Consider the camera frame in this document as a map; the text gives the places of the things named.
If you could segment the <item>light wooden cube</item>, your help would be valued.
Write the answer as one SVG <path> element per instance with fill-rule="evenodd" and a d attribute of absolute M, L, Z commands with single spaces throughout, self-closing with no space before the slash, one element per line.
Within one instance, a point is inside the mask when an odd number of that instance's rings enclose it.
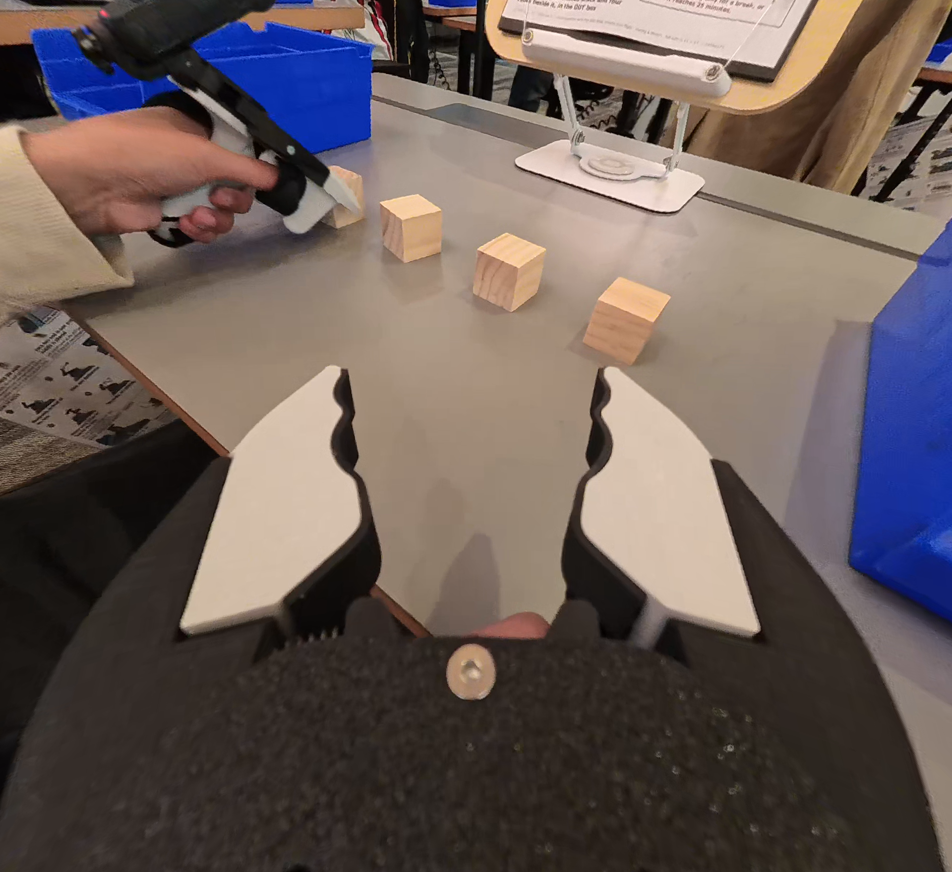
<path fill-rule="evenodd" d="M 671 296 L 619 277 L 599 297 L 583 337 L 587 347 L 632 366 L 642 354 Z"/>
<path fill-rule="evenodd" d="M 546 249 L 505 233 L 477 248 L 474 296 L 513 312 L 539 290 Z"/>
<path fill-rule="evenodd" d="M 338 165 L 330 165 L 329 169 L 351 190 L 354 199 L 357 201 L 358 209 L 353 211 L 341 204 L 336 204 L 322 219 L 322 223 L 339 230 L 352 223 L 363 221 L 365 218 L 363 178 L 360 174 Z"/>
<path fill-rule="evenodd" d="M 400 262 L 442 252 L 443 212 L 422 195 L 380 201 L 383 244 Z"/>

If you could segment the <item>printed floor sheet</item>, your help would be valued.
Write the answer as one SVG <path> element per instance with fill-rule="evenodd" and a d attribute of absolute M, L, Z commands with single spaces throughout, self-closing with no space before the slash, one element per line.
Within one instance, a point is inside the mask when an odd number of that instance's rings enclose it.
<path fill-rule="evenodd" d="M 931 119 L 887 130 L 866 169 L 861 196 L 872 200 L 885 185 L 898 164 L 904 160 L 931 126 Z M 890 194 L 887 203 L 908 211 L 922 211 L 933 217 L 950 215 L 951 131 L 947 122 L 923 149 L 909 177 Z"/>
<path fill-rule="evenodd" d="M 2 324 L 1 420 L 101 449 L 175 416 L 77 322 L 39 307 Z"/>

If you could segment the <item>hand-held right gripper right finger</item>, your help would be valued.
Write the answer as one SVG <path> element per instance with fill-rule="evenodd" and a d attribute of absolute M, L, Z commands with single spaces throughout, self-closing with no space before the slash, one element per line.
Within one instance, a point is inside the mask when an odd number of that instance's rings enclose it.
<path fill-rule="evenodd" d="M 567 598 L 589 604 L 609 640 L 656 645 L 673 622 L 754 639 L 761 624 L 707 448 L 616 367 L 597 371 L 589 418 L 562 549 Z"/>

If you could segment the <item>instruction sheet stand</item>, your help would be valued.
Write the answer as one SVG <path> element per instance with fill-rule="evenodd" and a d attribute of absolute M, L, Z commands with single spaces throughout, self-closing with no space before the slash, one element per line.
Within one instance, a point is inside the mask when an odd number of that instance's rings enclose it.
<path fill-rule="evenodd" d="M 486 35 L 493 51 L 508 62 L 553 73 L 551 67 L 531 64 L 524 56 L 521 46 L 522 33 L 511 35 L 500 29 L 499 20 L 506 1 L 489 0 L 486 12 Z M 754 80 L 733 76 L 730 74 L 728 64 L 718 62 L 726 67 L 731 77 L 731 90 L 721 98 L 696 98 L 691 104 L 711 107 L 729 114 L 744 115 L 766 113 L 789 102 L 818 77 L 862 1 L 817 0 L 809 17 L 803 23 L 802 32 L 790 48 L 786 60 L 773 80 Z M 643 85 L 640 90 L 634 90 L 631 84 L 627 87 L 618 87 L 599 72 L 587 72 L 582 78 L 577 76 L 570 78 L 591 80 L 618 89 L 645 92 L 670 99 L 658 85 Z"/>

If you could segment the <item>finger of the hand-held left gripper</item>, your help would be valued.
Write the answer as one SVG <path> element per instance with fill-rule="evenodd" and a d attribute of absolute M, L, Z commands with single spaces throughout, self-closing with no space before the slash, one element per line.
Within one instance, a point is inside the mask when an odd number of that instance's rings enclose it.
<path fill-rule="evenodd" d="M 358 209 L 351 190 L 338 176 L 329 170 L 328 177 L 322 186 L 306 179 L 303 194 L 296 208 L 285 216 L 285 228 L 293 234 L 305 234 L 319 223 L 326 224 L 322 223 L 322 219 L 336 204 L 341 204 L 353 211 Z"/>

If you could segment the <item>person's left forearm cream sleeve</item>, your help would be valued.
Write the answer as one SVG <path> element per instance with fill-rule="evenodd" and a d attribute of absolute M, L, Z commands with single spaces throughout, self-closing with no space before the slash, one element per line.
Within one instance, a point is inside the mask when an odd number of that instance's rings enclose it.
<path fill-rule="evenodd" d="M 24 151 L 25 130 L 1 130 L 1 321 L 78 297 L 126 289 L 134 277 L 121 238 L 88 238 Z"/>

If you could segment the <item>person's left hand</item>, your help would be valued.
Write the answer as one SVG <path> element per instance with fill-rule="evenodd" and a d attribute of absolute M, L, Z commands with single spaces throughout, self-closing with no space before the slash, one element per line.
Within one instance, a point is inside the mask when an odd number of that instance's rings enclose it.
<path fill-rule="evenodd" d="M 155 230 L 165 199 L 212 186 L 177 216 L 191 241 L 210 243 L 248 212 L 278 171 L 211 142 L 182 112 L 158 106 L 21 135 L 24 152 L 77 228 L 90 238 Z"/>

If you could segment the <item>wooden table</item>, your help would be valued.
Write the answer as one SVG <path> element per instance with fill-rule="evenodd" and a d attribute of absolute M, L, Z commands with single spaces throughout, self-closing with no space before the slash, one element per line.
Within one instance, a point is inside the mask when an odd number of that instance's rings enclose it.
<path fill-rule="evenodd" d="M 1 0 L 1 46 L 31 45 L 34 30 L 72 29 L 91 21 L 98 9 L 98 5 L 31 5 L 22 0 Z M 331 32 L 362 28 L 364 12 L 361 6 L 315 0 L 311 5 L 276 5 L 267 12 L 252 12 L 242 21 L 259 31 L 273 22 L 310 31 Z"/>

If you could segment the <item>person's black trousers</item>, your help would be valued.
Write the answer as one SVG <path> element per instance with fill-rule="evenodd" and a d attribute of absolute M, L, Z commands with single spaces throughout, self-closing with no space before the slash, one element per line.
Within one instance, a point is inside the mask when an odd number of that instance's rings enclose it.
<path fill-rule="evenodd" d="M 218 457 L 176 422 L 2 494 L 2 786 L 79 625 Z"/>

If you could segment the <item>tan cloth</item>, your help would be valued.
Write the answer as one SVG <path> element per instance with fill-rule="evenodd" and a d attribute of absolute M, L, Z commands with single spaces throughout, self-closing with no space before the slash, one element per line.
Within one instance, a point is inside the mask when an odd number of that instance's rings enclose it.
<path fill-rule="evenodd" d="M 687 153 L 849 194 L 948 18 L 951 0 L 863 0 L 818 77 L 758 115 L 694 109 Z"/>

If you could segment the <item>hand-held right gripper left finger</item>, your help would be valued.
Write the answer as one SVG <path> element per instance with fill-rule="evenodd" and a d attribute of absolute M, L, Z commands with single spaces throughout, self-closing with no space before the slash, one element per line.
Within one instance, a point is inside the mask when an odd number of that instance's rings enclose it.
<path fill-rule="evenodd" d="M 327 366 L 234 448 L 182 634 L 261 621 L 290 638 L 343 633 L 382 566 L 354 417 L 348 370 Z"/>

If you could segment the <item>white document stand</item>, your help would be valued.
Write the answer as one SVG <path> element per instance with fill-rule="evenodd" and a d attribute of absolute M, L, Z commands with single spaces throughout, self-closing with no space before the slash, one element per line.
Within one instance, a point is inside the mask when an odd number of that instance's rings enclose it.
<path fill-rule="evenodd" d="M 521 35 L 531 64 L 552 68 L 554 87 L 563 107 L 566 137 L 530 151 L 516 166 L 530 174 L 628 206 L 661 214 L 681 211 L 704 186 L 704 179 L 679 167 L 691 102 L 719 99 L 731 90 L 724 65 L 671 54 L 651 54 L 617 45 L 601 45 L 527 25 Z M 658 85 L 678 103 L 670 154 L 661 162 L 588 143 L 580 125 L 569 78 L 599 72 L 618 87 Z"/>

